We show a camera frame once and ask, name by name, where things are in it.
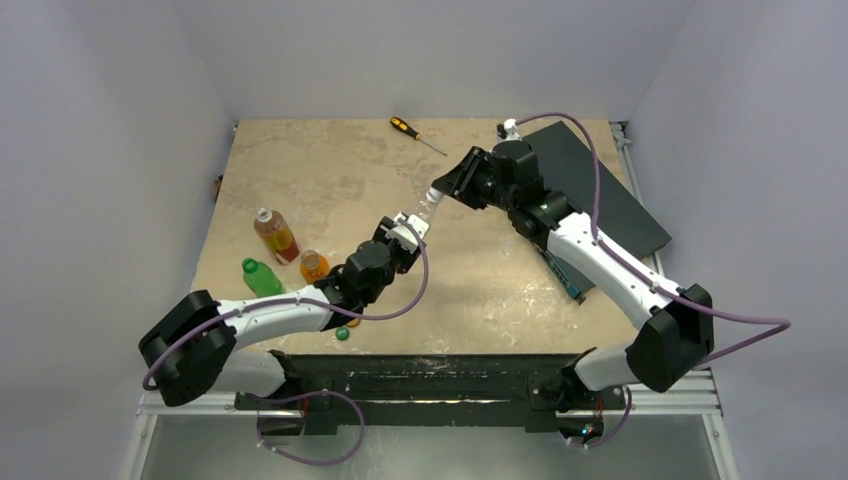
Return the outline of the clear plastic bottle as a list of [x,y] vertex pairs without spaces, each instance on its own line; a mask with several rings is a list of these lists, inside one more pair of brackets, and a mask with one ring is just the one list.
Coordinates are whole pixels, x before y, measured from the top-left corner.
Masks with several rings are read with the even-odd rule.
[[444,196],[445,194],[440,190],[429,188],[410,208],[404,210],[404,214],[406,217],[414,216],[428,226],[432,226],[437,208]]

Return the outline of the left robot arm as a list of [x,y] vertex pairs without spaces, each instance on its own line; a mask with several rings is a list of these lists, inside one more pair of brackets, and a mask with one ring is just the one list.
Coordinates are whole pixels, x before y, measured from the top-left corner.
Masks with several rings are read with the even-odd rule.
[[139,341],[147,366],[142,380],[169,407],[188,404],[211,391],[238,351],[293,333],[323,332],[369,314],[396,276],[426,260],[430,225],[413,214],[381,220],[329,275],[299,290],[263,298],[220,301],[207,290],[184,296]]

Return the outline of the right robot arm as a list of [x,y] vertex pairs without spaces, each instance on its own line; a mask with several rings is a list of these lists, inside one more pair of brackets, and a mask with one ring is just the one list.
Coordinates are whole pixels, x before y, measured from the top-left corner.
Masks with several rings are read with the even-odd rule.
[[471,148],[425,197],[432,204],[450,197],[472,209],[501,209],[520,235],[579,270],[637,328],[630,344],[592,350],[566,367],[561,392],[569,404],[584,407],[618,384],[665,392],[712,353],[711,295],[698,284],[683,288],[652,271],[563,193],[547,187],[529,144]]

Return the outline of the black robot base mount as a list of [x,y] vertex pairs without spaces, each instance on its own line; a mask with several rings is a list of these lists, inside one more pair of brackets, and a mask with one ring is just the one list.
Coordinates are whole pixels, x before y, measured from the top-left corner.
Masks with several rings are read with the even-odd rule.
[[234,406],[269,417],[297,413],[298,431],[331,435],[343,425],[514,427],[592,440],[603,414],[625,407],[621,385],[578,393],[573,354],[307,355],[275,352],[285,384]]

